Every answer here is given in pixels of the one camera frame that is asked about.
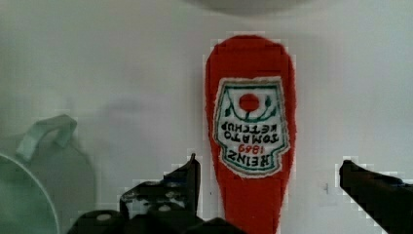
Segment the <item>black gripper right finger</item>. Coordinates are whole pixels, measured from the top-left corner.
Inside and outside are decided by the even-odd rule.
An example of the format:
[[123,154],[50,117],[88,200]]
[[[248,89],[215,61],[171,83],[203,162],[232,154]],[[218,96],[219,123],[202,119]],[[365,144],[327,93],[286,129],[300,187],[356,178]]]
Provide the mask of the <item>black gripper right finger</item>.
[[339,170],[340,187],[388,234],[412,234],[412,185],[368,171],[351,160]]

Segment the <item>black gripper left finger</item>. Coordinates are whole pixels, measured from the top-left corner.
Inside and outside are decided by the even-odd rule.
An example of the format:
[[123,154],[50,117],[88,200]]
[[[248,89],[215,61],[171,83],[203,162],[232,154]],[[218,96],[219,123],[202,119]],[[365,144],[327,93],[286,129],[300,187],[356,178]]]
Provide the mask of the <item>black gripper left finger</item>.
[[201,165],[192,155],[161,180],[125,192],[117,211],[82,214],[67,234],[246,234],[223,218],[197,216],[200,185]]

